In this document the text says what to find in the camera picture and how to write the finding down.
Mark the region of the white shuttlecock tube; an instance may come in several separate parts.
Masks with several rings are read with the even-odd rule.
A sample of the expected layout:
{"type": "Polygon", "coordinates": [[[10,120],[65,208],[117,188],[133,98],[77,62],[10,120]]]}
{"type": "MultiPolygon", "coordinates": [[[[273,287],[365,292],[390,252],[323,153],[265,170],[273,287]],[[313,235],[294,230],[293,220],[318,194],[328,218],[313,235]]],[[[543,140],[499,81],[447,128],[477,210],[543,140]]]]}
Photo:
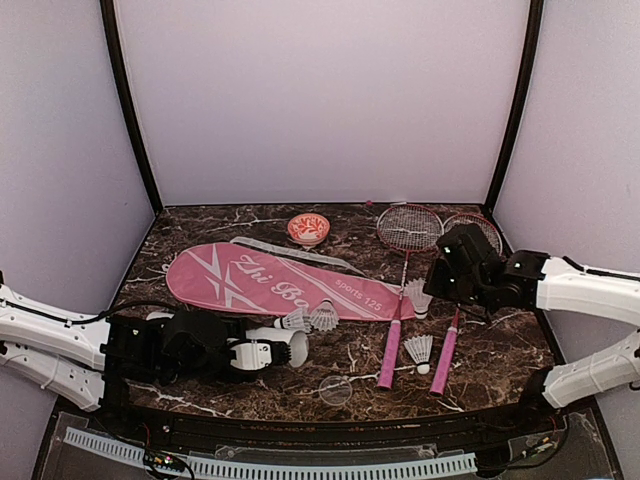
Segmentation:
{"type": "Polygon", "coordinates": [[[277,329],[260,327],[246,331],[246,337],[252,340],[271,340],[285,342],[290,348],[291,359],[288,365],[292,368],[301,367],[308,358],[309,340],[302,330],[277,329]]]}

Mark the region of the clear plastic tube lid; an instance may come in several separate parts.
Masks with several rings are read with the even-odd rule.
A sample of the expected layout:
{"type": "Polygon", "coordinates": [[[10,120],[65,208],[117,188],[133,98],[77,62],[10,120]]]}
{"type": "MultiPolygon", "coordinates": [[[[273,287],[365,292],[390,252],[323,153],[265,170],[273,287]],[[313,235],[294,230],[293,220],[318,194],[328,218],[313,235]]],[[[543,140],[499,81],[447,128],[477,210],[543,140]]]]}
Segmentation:
{"type": "Polygon", "coordinates": [[[318,393],[322,401],[330,406],[342,406],[352,397],[351,382],[343,376],[333,375],[323,379],[318,393]]]}

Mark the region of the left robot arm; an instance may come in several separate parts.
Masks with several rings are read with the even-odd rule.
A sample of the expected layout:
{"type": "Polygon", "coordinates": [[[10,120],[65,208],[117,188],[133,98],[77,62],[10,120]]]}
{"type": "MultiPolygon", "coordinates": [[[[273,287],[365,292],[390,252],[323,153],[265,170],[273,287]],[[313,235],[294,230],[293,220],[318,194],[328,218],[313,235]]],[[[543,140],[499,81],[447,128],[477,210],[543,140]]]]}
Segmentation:
{"type": "Polygon", "coordinates": [[[1,363],[93,412],[120,436],[141,427],[130,406],[129,382],[170,385],[190,375],[245,377],[239,355],[252,348],[246,327],[206,311],[155,301],[147,318],[131,317],[129,302],[99,314],[81,314],[1,287],[1,363]]]}

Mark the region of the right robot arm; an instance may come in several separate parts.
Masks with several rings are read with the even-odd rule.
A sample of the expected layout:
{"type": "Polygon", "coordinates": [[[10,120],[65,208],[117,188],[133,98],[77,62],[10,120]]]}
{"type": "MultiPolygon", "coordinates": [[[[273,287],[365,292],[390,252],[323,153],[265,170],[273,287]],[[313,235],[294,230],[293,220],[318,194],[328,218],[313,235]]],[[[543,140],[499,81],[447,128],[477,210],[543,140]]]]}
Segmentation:
{"type": "MultiPolygon", "coordinates": [[[[580,265],[569,257],[518,250],[501,258],[474,224],[458,225],[441,236],[439,257],[424,292],[433,297],[478,305],[494,313],[503,307],[568,311],[639,324],[636,274],[580,265]]],[[[627,384],[639,383],[639,334],[587,357],[532,374],[510,424],[521,434],[534,432],[550,410],[627,384]]]]}

